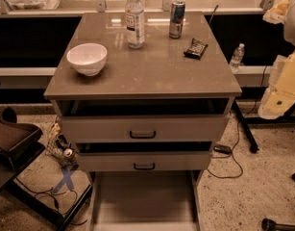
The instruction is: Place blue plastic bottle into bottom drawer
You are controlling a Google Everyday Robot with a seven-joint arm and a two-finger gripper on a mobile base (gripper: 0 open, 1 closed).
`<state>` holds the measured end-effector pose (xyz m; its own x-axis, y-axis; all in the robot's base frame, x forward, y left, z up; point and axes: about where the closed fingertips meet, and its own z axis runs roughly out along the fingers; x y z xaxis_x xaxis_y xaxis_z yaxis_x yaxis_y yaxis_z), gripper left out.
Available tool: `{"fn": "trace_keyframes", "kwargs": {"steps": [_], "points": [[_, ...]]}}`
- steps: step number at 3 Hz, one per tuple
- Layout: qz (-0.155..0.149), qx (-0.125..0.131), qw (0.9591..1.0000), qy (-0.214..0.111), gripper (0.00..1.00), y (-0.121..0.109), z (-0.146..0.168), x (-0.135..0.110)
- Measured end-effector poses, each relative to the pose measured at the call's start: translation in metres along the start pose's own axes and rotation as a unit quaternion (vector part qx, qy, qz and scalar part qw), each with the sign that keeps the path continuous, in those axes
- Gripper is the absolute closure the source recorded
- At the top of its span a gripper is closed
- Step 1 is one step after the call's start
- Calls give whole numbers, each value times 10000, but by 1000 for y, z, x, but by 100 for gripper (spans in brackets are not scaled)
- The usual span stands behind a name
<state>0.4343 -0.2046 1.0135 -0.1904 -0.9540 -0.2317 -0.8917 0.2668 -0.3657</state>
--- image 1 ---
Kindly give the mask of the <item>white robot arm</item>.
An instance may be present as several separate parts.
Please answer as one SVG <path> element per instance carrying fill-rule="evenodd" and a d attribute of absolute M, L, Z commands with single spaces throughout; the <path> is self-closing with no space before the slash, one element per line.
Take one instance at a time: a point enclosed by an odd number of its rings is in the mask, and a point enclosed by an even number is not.
<path fill-rule="evenodd" d="M 295 0 L 282 0 L 264 14 L 263 20 L 281 23 L 284 40 L 295 46 Z M 276 119 L 295 104 L 295 50 L 287 57 L 276 57 L 268 83 L 260 100 L 258 115 L 264 119 Z"/>

